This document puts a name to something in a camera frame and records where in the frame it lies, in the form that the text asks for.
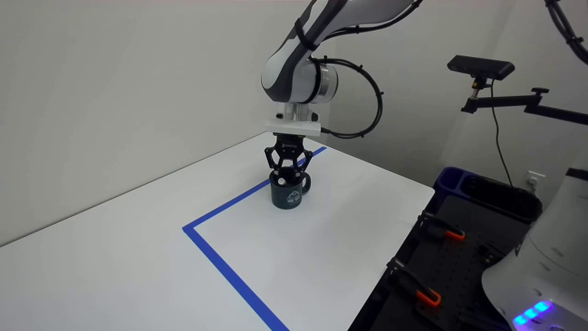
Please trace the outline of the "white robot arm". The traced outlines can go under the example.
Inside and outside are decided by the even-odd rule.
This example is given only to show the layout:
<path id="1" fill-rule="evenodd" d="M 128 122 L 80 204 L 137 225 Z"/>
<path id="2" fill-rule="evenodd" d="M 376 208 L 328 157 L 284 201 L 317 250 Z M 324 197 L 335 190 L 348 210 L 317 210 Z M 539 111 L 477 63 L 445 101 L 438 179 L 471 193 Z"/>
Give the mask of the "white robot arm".
<path id="1" fill-rule="evenodd" d="M 276 144 L 265 149 L 273 175 L 306 175 L 313 153 L 306 149 L 308 136 L 332 135 L 343 140 L 363 138 L 383 118 L 383 90 L 376 79 L 348 59 L 317 57 L 317 50 L 337 37 L 387 30 L 412 15 L 423 0 L 311 0 L 295 21 L 289 35 L 269 57 L 262 74 L 264 92 L 280 105 L 271 124 Z M 339 90 L 337 67 L 357 70 L 374 87 L 379 109 L 376 120 L 357 133 L 341 133 L 320 124 L 311 111 L 328 103 Z"/>

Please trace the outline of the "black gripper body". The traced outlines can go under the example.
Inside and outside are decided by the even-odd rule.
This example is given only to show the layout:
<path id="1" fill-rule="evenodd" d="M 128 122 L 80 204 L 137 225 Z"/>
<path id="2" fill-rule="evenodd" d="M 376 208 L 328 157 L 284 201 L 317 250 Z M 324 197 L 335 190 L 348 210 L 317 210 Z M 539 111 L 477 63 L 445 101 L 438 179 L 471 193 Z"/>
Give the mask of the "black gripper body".
<path id="1" fill-rule="evenodd" d="M 276 144 L 265 149 L 271 173 L 287 184 L 298 182 L 313 160 L 313 153 L 306 149 L 304 136 L 276 133 Z"/>

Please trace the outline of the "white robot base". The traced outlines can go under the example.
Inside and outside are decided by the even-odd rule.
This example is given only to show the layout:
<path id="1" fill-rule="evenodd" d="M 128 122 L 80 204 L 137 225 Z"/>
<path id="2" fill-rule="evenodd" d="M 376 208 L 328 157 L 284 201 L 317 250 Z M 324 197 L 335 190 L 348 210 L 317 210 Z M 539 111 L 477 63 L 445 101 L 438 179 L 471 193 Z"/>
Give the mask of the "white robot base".
<path id="1" fill-rule="evenodd" d="M 588 331 L 588 171 L 570 168 L 524 241 L 482 276 L 512 331 Z"/>

